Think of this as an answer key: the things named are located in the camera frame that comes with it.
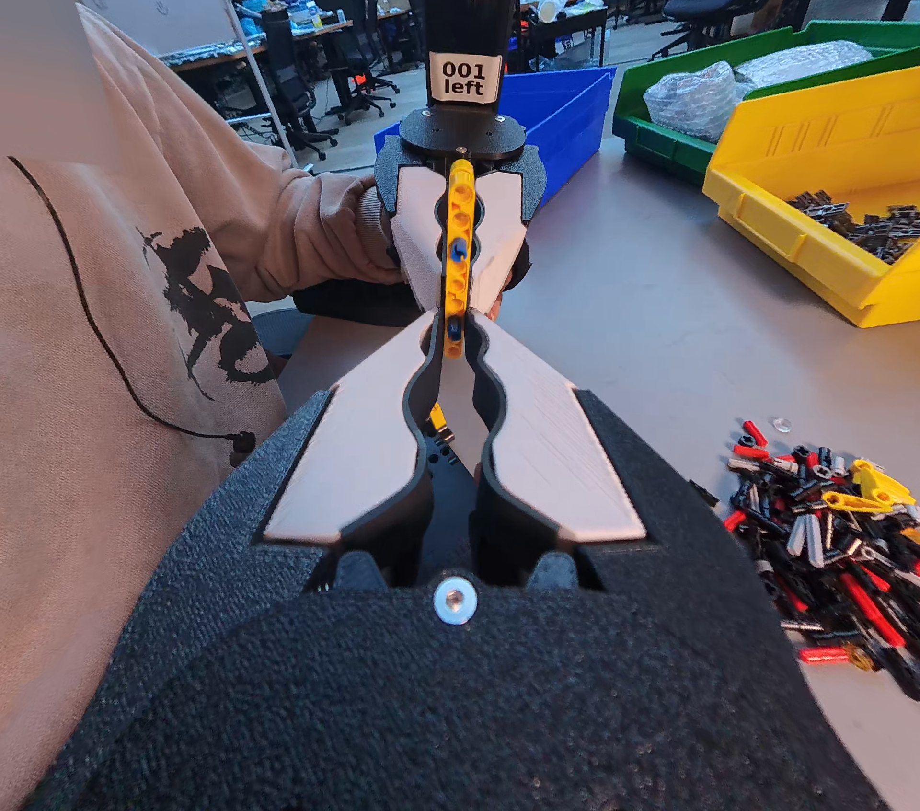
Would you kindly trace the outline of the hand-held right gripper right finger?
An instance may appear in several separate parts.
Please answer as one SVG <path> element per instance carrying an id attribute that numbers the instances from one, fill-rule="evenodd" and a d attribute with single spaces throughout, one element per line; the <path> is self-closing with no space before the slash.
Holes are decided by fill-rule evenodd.
<path id="1" fill-rule="evenodd" d="M 488 430 L 481 477 L 500 518 L 523 518 L 560 544 L 645 540 L 577 387 L 478 312 L 468 319 L 466 360 Z"/>

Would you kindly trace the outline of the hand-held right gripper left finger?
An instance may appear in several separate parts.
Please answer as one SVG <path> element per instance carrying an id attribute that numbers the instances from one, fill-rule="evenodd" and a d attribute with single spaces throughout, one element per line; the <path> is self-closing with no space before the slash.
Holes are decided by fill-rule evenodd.
<path id="1" fill-rule="evenodd" d="M 423 313 L 330 391 L 262 535 L 306 545 L 420 545 L 433 491 L 423 429 L 443 316 Z"/>

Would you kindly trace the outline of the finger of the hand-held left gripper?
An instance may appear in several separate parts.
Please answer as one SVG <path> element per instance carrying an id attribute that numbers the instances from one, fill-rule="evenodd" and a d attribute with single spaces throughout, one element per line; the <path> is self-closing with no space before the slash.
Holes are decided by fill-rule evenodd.
<path id="1" fill-rule="evenodd" d="M 471 272 L 470 308 L 489 313 L 512 274 L 523 247 L 523 176 L 493 172 L 476 180 L 482 216 L 476 227 L 477 256 Z"/>
<path id="2" fill-rule="evenodd" d="M 441 199 L 441 174 L 422 166 L 399 169 L 390 227 L 401 269 L 422 311 L 435 310 L 441 302 L 442 261 L 437 246 L 442 225 L 436 214 Z"/>

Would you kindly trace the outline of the long yellow building beam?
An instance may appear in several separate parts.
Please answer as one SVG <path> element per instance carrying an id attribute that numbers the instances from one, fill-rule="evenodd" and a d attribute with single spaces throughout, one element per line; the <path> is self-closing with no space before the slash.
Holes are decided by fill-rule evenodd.
<path id="1" fill-rule="evenodd" d="M 446 230 L 443 241 L 443 355 L 451 360 L 459 359 L 464 350 L 475 213 L 474 167 L 466 158 L 457 159 L 453 162 L 448 176 Z M 457 237 L 465 238 L 468 243 L 468 261 L 462 265 L 454 264 L 450 258 L 450 246 Z M 464 334 L 460 342 L 451 342 L 446 336 L 446 323 L 452 317 L 460 318 L 464 322 Z"/>

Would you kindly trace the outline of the pile of small building parts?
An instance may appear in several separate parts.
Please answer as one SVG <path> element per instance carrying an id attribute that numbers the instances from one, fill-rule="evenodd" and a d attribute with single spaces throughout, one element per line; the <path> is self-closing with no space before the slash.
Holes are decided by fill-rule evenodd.
<path id="1" fill-rule="evenodd" d="M 825 446 L 732 443 L 724 527 L 753 560 L 805 667 L 885 672 L 919 700 L 918 498 L 880 465 Z"/>

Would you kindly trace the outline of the person's left forearm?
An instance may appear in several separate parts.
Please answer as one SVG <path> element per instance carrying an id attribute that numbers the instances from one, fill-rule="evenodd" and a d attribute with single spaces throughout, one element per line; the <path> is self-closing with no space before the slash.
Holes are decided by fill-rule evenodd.
<path id="1" fill-rule="evenodd" d="M 313 176 L 277 148 L 243 144 L 246 163 L 227 201 L 217 251 L 242 299 L 269 302 L 332 280 L 402 284 L 387 251 L 371 177 Z"/>

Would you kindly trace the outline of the grey desk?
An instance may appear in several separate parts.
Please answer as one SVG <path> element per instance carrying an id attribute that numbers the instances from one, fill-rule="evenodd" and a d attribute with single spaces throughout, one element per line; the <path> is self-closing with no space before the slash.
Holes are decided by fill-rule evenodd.
<path id="1" fill-rule="evenodd" d="M 692 490 L 745 417 L 868 454 L 918 491 L 918 324 L 861 330 L 686 186 L 605 141 L 536 217 L 500 324 L 609 403 L 650 549 L 598 589 L 487 587 L 449 627 L 406 591 L 283 617 L 314 689 L 290 742 L 310 809 L 884 809 L 918 798 L 918 707 L 804 677 L 741 545 Z"/>

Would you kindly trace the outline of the blue plastic bin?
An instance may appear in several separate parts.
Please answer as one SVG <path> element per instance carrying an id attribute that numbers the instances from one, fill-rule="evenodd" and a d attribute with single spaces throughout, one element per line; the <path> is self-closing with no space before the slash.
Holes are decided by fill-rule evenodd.
<path id="1" fill-rule="evenodd" d="M 387 215 L 396 213 L 401 167 L 427 167 L 447 180 L 453 162 L 466 158 L 476 180 L 493 172 L 523 176 L 527 228 L 599 150 L 614 75 L 612 68 L 512 75 L 498 102 L 449 107 L 434 101 L 427 70 L 426 104 L 377 143 L 374 179 Z"/>

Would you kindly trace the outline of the yellow black toy robot body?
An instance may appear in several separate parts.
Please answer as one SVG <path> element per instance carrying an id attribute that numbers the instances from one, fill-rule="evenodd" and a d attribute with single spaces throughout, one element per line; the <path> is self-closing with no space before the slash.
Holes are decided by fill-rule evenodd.
<path id="1" fill-rule="evenodd" d="M 433 512 L 422 541 L 419 583 L 431 585 L 447 575 L 471 573 L 475 568 L 469 519 L 477 484 L 454 452 L 454 433 L 438 403 L 432 407 L 423 433 Z"/>

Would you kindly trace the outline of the green plastic bin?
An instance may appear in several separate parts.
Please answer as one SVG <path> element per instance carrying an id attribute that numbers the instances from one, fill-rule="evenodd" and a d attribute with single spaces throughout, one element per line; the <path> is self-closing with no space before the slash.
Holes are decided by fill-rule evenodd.
<path id="1" fill-rule="evenodd" d="M 704 182 L 715 145 L 654 123 L 644 101 L 645 92 L 667 75 L 700 71 L 719 61 L 736 69 L 753 59 L 775 55 L 793 47 L 843 41 L 864 47 L 870 58 L 846 68 L 813 73 L 797 80 L 754 89 L 745 99 L 753 101 L 776 94 L 910 69 L 919 62 L 917 22 L 814 21 L 801 32 L 795 32 L 790 27 L 781 28 L 627 69 L 615 104 L 612 133 L 623 139 L 628 154 L 689 184 L 700 186 Z"/>

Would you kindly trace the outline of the crumpled clear plastic bag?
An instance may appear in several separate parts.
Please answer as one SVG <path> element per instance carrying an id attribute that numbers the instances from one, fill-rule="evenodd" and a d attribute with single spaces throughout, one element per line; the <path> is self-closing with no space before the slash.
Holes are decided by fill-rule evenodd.
<path id="1" fill-rule="evenodd" d="M 653 124 L 714 145 L 747 92 L 732 67 L 719 61 L 696 72 L 667 74 L 642 98 Z"/>

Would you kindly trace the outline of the person's beige sweatshirt torso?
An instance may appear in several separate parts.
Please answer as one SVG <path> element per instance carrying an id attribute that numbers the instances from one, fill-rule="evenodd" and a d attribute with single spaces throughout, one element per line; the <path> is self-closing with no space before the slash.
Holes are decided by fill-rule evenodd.
<path id="1" fill-rule="evenodd" d="M 260 443 L 284 418 L 216 245 L 247 143 L 78 12 L 122 170 L 2 160 L 2 809 L 52 764 L 163 553 L 231 472 L 226 436 Z"/>

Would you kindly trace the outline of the yellow plastic bin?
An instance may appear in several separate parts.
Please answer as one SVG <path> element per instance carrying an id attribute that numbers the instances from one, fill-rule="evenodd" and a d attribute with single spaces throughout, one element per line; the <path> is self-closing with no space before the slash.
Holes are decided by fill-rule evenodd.
<path id="1" fill-rule="evenodd" d="M 742 102 L 703 192 L 731 228 L 857 327 L 918 321 L 918 244 L 890 265 L 792 205 L 825 192 L 854 221 L 918 206 L 918 67 Z"/>

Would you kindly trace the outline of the flat clear plastic bag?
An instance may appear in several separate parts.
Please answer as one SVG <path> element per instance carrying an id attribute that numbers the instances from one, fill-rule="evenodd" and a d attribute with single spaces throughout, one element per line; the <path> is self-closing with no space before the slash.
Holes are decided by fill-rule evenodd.
<path id="1" fill-rule="evenodd" d="M 734 68 L 736 81 L 753 89 L 799 81 L 846 69 L 872 59 L 865 47 L 848 40 L 833 40 L 776 51 Z"/>

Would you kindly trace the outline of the heap of black building parts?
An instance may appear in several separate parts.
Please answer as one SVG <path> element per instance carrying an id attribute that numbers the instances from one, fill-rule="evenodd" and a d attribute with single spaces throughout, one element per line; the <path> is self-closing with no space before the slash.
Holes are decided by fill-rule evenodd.
<path id="1" fill-rule="evenodd" d="M 897 263 L 919 241 L 915 205 L 889 206 L 884 215 L 866 214 L 858 221 L 848 202 L 837 203 L 825 191 L 804 192 L 787 203 L 887 265 Z"/>

